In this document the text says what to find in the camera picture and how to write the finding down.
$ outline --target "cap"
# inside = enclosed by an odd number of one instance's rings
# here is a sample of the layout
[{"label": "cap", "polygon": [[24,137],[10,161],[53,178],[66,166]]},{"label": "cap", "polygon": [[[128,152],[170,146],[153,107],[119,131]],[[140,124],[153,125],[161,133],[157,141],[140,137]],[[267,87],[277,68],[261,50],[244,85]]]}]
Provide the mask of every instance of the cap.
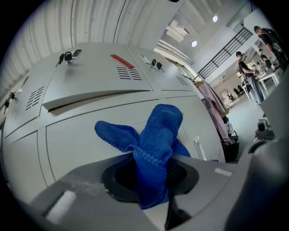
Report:
[{"label": "cap", "polygon": [[238,55],[243,55],[243,54],[242,54],[242,52],[237,51],[237,52],[236,52],[236,56],[238,56]]}]

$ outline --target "black railing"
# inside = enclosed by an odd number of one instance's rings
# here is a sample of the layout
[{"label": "black railing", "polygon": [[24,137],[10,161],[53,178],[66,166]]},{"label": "black railing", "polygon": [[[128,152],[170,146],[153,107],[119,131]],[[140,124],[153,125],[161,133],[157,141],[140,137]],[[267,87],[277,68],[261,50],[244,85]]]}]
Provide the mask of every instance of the black railing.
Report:
[{"label": "black railing", "polygon": [[227,43],[226,46],[214,57],[206,66],[204,66],[198,73],[205,79],[214,70],[220,67],[231,55],[235,55],[235,51],[242,46],[245,41],[252,36],[252,33],[246,28],[243,28],[236,36]]}]

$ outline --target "jeans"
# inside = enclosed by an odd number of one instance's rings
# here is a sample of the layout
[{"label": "jeans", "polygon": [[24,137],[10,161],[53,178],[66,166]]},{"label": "jeans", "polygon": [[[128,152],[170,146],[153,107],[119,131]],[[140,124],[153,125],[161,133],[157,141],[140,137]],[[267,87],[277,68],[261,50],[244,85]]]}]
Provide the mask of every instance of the jeans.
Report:
[{"label": "jeans", "polygon": [[262,91],[261,91],[260,86],[259,86],[257,80],[255,79],[255,77],[249,77],[249,78],[247,78],[247,81],[251,85],[251,87],[255,93],[257,102],[262,103],[264,101],[264,97],[263,97]]}]

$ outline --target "floor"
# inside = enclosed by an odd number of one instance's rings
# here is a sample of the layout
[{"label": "floor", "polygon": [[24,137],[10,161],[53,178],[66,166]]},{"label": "floor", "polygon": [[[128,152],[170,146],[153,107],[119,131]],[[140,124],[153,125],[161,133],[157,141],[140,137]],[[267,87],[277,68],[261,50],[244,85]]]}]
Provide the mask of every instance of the floor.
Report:
[{"label": "floor", "polygon": [[[275,89],[275,85],[271,79],[265,84],[268,88],[267,91],[264,91],[265,97],[267,97]],[[252,99],[248,99],[246,95],[241,96],[240,101],[231,108],[227,117],[239,136],[240,144],[237,158],[240,158],[245,146],[254,140],[257,123],[263,114],[261,107]]]}]

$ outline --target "pink cloth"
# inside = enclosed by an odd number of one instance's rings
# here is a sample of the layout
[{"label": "pink cloth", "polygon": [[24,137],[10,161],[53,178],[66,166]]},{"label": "pink cloth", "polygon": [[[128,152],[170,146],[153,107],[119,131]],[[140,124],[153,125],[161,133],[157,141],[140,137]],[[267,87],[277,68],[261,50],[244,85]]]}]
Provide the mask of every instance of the pink cloth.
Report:
[{"label": "pink cloth", "polygon": [[222,104],[218,100],[218,98],[215,96],[214,92],[212,92],[212,89],[208,86],[206,82],[203,82],[200,86],[198,86],[199,91],[203,94],[203,96],[209,101],[210,103],[210,110],[212,112],[212,115],[216,119],[215,127],[220,133],[222,139],[224,138],[229,138],[226,126],[222,120],[221,115],[218,113],[218,111],[214,108],[214,105],[212,102],[215,102],[217,108],[219,109],[220,112],[225,112]]}]

